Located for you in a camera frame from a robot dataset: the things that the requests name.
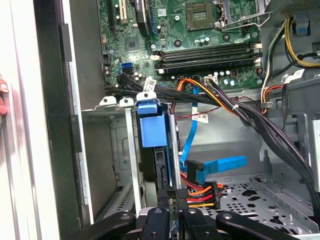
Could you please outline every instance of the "hand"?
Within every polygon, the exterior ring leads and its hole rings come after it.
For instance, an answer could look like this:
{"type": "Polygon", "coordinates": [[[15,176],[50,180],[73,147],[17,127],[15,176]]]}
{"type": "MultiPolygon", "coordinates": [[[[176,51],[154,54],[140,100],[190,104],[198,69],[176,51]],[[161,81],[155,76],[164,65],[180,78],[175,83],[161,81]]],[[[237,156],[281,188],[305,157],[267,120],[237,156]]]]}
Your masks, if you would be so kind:
{"type": "MultiPolygon", "coordinates": [[[[2,79],[0,75],[0,92],[7,93],[8,86],[5,80],[2,79]]],[[[2,97],[0,97],[0,116],[5,115],[7,113],[7,107],[2,97]]]]}

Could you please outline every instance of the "blue drive bracket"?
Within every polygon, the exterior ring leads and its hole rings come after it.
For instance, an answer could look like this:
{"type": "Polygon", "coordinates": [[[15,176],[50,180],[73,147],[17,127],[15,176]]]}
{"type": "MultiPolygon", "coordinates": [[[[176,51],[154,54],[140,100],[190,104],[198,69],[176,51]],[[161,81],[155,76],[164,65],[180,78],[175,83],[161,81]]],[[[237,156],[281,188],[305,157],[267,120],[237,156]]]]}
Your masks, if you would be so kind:
{"type": "Polygon", "coordinates": [[[156,101],[141,102],[138,104],[137,114],[141,115],[140,129],[142,147],[144,148],[168,145],[164,112],[159,116],[143,116],[157,113],[158,103],[156,101]]]}
{"type": "Polygon", "coordinates": [[[187,173],[187,180],[195,185],[202,185],[208,174],[216,174],[232,169],[241,168],[247,165],[245,156],[232,156],[208,162],[186,160],[181,170],[187,173]]]}

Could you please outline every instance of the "ventilation holes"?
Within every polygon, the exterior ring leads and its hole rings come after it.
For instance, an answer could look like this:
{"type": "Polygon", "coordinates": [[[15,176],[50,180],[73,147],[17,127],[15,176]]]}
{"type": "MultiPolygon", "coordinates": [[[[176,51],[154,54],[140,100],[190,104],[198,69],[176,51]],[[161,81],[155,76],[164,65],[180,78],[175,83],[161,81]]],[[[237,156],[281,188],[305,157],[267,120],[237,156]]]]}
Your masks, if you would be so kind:
{"type": "Polygon", "coordinates": [[[299,0],[296,3],[288,4],[282,14],[295,13],[320,8],[320,0],[299,0]]]}

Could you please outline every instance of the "gray metal panel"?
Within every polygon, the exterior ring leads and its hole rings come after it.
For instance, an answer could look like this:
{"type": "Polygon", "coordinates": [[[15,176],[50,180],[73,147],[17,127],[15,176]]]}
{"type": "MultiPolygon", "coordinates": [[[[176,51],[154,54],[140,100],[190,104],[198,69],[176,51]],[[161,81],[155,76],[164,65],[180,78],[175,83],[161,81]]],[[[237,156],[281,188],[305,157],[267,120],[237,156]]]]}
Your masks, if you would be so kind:
{"type": "Polygon", "coordinates": [[[92,210],[96,219],[116,190],[109,118],[82,115],[92,210]]]}
{"type": "MultiPolygon", "coordinates": [[[[179,112],[178,115],[188,114],[190,112],[179,112]]],[[[267,160],[259,161],[262,138],[252,127],[245,127],[238,117],[223,109],[208,113],[208,119],[209,124],[198,124],[189,160],[204,163],[232,156],[246,156],[247,166],[214,174],[216,178],[271,172],[271,165],[267,160]]],[[[190,132],[191,119],[183,118],[177,123],[183,147],[190,132]]]]}
{"type": "Polygon", "coordinates": [[[105,96],[96,0],[70,0],[81,109],[93,109],[105,96]]]}

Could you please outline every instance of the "motherboard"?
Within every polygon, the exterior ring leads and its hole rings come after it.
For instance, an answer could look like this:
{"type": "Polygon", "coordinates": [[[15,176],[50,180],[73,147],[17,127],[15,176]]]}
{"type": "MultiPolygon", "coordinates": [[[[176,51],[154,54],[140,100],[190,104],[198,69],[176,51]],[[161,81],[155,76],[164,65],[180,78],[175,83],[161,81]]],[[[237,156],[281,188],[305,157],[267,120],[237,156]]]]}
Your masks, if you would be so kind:
{"type": "Polygon", "coordinates": [[[259,29],[224,29],[225,1],[234,21],[257,11],[256,0],[98,0],[106,85],[126,73],[142,86],[152,77],[170,88],[182,78],[261,87],[259,29]]]}

